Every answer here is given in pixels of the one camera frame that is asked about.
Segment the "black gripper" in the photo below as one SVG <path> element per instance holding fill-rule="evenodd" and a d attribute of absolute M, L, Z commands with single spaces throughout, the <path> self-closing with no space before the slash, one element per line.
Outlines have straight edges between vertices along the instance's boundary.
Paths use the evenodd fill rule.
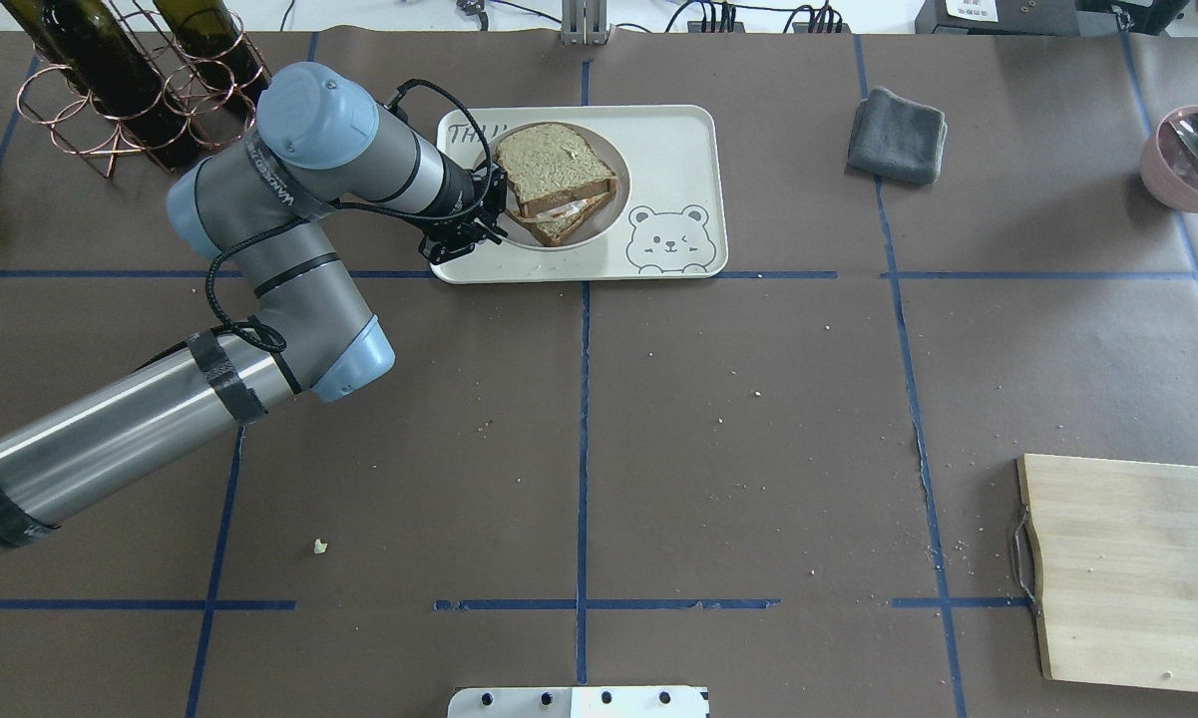
<path fill-rule="evenodd" d="M 420 257 L 429 264 L 444 264 L 474 253 L 476 248 L 491 242 L 503 245 L 508 237 L 500 227 L 500 217 L 506 213 L 507 174 L 495 161 L 484 161 L 474 170 L 448 170 L 448 176 L 468 180 L 472 197 L 454 209 L 454 218 L 424 217 L 417 223 L 422 237 Z"/>

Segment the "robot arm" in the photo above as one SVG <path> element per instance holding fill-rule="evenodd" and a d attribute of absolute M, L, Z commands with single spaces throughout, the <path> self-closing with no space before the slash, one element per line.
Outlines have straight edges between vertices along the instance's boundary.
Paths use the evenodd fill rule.
<path fill-rule="evenodd" d="M 506 171 L 438 151 L 356 82 L 315 61 L 279 70 L 241 140 L 179 177 L 175 233 L 208 259 L 218 327 L 0 438 L 0 554 L 177 461 L 289 397 L 325 403 L 383 376 L 395 354 L 320 222 L 343 209 L 403 219 L 426 263 L 500 242 Z"/>

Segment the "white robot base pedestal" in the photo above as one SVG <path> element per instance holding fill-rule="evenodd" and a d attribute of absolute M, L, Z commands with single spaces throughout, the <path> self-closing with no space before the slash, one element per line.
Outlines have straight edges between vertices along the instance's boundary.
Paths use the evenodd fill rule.
<path fill-rule="evenodd" d="M 709 717 L 706 687 L 617 684 L 471 687 L 456 690 L 448 717 Z"/>

